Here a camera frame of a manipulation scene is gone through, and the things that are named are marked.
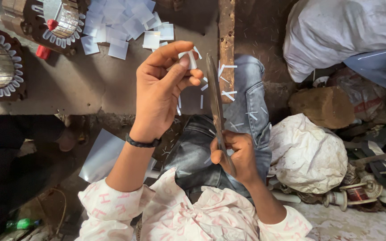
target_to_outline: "black braided bracelet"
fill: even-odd
[[[132,146],[136,146],[136,147],[153,148],[153,147],[156,147],[156,146],[161,144],[162,138],[160,138],[159,140],[154,139],[154,141],[152,143],[142,143],[142,142],[136,142],[136,141],[132,140],[132,138],[129,136],[129,133],[127,133],[126,134],[126,142],[131,144]]]

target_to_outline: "hand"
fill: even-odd
[[[247,133],[235,133],[229,130],[223,131],[226,149],[233,149],[230,157],[236,168],[236,180],[244,186],[260,179],[256,167],[256,156],[254,154],[253,140]],[[230,174],[230,166],[222,150],[218,150],[218,139],[211,142],[211,161],[220,164],[224,171]]]
[[[130,132],[133,140],[150,143],[159,139],[174,121],[181,91],[200,85],[203,72],[188,70],[187,54],[178,59],[179,53],[190,51],[193,46],[192,42],[176,41],[160,47],[137,69],[136,119]]]

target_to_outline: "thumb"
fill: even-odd
[[[185,54],[180,58],[180,61],[172,66],[166,76],[162,79],[166,86],[169,86],[170,91],[178,84],[186,74],[186,71],[190,64],[190,57]]]
[[[220,164],[224,171],[230,174],[229,162],[226,159],[226,155],[222,150],[216,150],[211,153],[211,161],[214,164]]]

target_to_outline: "white sack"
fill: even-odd
[[[304,114],[292,115],[272,127],[269,174],[303,193],[326,193],[346,174],[348,156],[343,141]]]
[[[386,49],[386,0],[300,0],[286,28],[284,58],[302,82],[315,68]]]

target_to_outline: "shirt sleeve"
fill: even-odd
[[[143,185],[140,189],[123,193],[110,188],[105,179],[90,184],[78,197],[86,208],[89,219],[80,229],[82,240],[131,240],[132,218],[142,213],[155,192]]]
[[[292,207],[284,206],[287,216],[277,224],[264,224],[259,220],[260,241],[267,240],[293,240],[305,241],[313,240],[306,238],[312,229],[311,223]]]

